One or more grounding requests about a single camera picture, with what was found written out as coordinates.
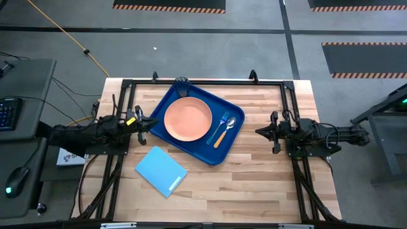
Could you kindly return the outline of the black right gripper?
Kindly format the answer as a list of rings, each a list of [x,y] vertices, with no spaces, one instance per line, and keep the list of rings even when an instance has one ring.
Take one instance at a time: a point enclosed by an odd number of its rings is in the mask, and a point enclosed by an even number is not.
[[[285,139],[289,143],[289,148],[297,153],[299,152],[298,120],[290,110],[283,110],[282,114],[284,120],[277,123],[278,112],[274,111],[270,117],[272,124],[256,129],[255,133],[273,141],[273,154],[278,154],[281,151],[279,139]]]

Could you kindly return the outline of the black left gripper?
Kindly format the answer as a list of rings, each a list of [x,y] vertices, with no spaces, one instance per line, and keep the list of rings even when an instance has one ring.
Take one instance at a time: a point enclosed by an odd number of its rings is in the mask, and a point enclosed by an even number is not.
[[[158,118],[145,118],[146,132],[150,132],[150,130],[158,122]],[[144,137],[145,127],[143,124],[143,114],[140,106],[136,106],[134,111],[127,111],[125,119],[125,129],[128,135],[137,134],[138,142],[141,145],[146,145],[146,139]]]

